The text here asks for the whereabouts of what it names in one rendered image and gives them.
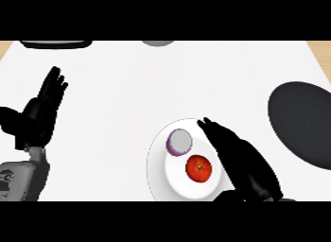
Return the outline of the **grey round object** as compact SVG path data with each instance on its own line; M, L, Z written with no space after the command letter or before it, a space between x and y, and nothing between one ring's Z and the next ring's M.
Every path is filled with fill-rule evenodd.
M170 45L174 41L142 41L146 45L154 47L162 47Z

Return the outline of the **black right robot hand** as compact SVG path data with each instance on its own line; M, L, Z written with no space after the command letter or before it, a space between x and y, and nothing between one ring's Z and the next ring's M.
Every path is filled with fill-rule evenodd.
M284 198L279 181L257 148L236 133L208 118L198 120L210 143L216 149L233 190L223 191L216 201L263 202Z

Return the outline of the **white round plate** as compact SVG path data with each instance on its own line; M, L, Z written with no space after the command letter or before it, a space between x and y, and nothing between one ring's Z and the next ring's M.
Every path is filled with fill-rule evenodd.
M191 151L176 157L165 148L170 134L182 129L191 134ZM186 172L188 159L204 156L213 166L213 174L205 182L191 179ZM194 118L170 123L154 140L146 159L146 179L152 197L160 201L213 201L219 194L233 189L216 149Z

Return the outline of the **black round pan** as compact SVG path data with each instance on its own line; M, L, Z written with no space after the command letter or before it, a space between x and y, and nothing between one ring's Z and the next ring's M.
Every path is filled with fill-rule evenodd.
M281 84L269 96L267 116L293 154L331 170L331 93L307 82Z

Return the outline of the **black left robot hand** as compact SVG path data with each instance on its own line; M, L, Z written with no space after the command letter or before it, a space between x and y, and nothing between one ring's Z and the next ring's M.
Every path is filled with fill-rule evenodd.
M46 147L49 144L66 87L61 68L53 67L41 84L38 96L30 100L24 111L0 107L1 131L15 137L16 150Z

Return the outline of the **purple onion half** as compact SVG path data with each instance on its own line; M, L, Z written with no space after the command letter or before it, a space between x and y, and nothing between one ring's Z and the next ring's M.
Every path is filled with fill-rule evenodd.
M183 129L176 129L165 141L165 148L173 156L182 156L189 153L192 148L191 133Z

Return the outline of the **red tomato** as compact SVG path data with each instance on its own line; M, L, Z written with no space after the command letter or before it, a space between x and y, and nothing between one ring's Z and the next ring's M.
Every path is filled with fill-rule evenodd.
M195 182L204 183L208 181L213 175L213 165L204 156L192 155L188 158L186 173Z

